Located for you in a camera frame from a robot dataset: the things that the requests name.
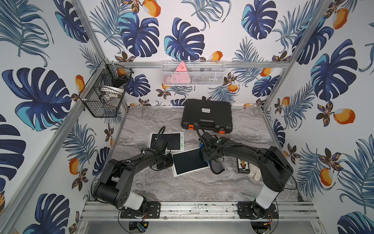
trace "label on toolbox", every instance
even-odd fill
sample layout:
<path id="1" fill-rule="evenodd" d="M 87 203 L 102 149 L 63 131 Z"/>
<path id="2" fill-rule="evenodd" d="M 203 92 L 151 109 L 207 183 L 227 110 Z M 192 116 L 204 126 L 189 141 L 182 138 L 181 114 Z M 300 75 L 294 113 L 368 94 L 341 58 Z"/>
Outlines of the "label on toolbox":
<path id="1" fill-rule="evenodd" d="M 201 108 L 201 112 L 210 113 L 210 109 L 208 109 L 208 108 Z"/>

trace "toolbox handle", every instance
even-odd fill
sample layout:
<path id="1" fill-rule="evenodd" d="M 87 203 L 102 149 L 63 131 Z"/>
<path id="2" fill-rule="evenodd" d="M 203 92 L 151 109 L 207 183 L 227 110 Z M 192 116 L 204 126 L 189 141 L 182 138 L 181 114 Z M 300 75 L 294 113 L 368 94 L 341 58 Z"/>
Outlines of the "toolbox handle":
<path id="1" fill-rule="evenodd" d="M 214 120 L 200 119 L 199 125 L 206 130 L 214 130 Z"/>

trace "wire basket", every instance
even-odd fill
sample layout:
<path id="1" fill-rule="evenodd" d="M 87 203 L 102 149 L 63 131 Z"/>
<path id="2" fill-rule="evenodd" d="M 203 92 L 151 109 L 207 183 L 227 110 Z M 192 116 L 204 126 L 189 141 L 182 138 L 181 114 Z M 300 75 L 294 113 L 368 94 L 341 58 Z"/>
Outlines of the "wire basket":
<path id="1" fill-rule="evenodd" d="M 116 117 L 125 95 L 132 69 L 106 64 L 82 102 L 96 118 Z"/>
<path id="2" fill-rule="evenodd" d="M 187 72 L 175 70 L 182 61 L 162 61 L 163 84 L 168 86 L 220 86 L 226 66 L 223 61 L 184 61 Z"/>

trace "tropical wallpaper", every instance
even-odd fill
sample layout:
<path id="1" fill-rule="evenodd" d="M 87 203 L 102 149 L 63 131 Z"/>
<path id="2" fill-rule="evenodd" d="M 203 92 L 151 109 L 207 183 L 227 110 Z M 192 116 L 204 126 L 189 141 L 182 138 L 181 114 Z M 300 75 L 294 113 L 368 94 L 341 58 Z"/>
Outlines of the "tropical wallpaper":
<path id="1" fill-rule="evenodd" d="M 100 61 L 69 0 L 1 1 L 0 47 L 1 215 Z M 123 115 L 92 122 L 83 112 L 19 219 L 18 233 L 65 233 L 66 225 L 66 233 L 74 232 L 87 183 L 101 170 Z"/>
<path id="2" fill-rule="evenodd" d="M 332 234 L 374 232 L 373 8 L 333 1 L 266 110 L 302 196 Z"/>
<path id="3" fill-rule="evenodd" d="M 322 0 L 82 1 L 106 57 L 161 60 L 288 61 Z M 308 61 L 320 48 L 303 56 Z M 221 86 L 165 86 L 159 69 L 134 69 L 131 106 L 182 106 L 187 98 L 262 106 L 281 68 L 226 69 Z"/>

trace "black wire basket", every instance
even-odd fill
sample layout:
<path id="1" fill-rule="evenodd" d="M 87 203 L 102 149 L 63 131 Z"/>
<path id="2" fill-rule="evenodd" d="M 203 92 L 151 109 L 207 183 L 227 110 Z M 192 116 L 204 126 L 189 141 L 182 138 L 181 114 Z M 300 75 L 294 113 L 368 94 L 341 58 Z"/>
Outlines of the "black wire basket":
<path id="1" fill-rule="evenodd" d="M 133 73 L 118 64 L 105 65 L 92 89 L 81 99 L 93 117 L 117 117 Z"/>

